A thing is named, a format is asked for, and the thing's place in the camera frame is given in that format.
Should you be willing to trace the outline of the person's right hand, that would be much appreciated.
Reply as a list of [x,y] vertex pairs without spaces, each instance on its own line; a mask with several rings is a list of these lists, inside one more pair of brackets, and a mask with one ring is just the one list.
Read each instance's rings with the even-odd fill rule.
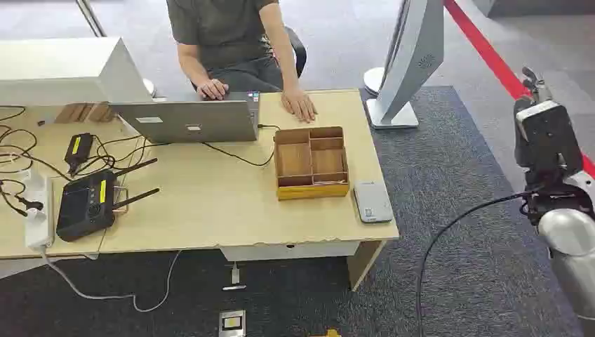
[[204,100],[224,100],[229,90],[219,79],[207,79],[196,85],[196,92]]

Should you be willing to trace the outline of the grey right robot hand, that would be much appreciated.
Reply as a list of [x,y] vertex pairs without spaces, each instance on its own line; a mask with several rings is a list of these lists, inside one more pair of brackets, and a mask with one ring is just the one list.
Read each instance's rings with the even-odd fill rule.
[[580,172],[582,153],[566,107],[531,68],[523,67],[522,73],[529,93],[514,103],[514,155],[526,170],[526,189],[536,190]]

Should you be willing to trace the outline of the person's left hand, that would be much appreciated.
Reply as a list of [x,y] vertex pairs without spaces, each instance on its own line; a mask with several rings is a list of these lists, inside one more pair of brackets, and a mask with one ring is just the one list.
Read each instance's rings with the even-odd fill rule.
[[281,102],[287,112],[299,121],[311,123],[316,120],[317,111],[314,103],[301,88],[288,88],[281,94]]

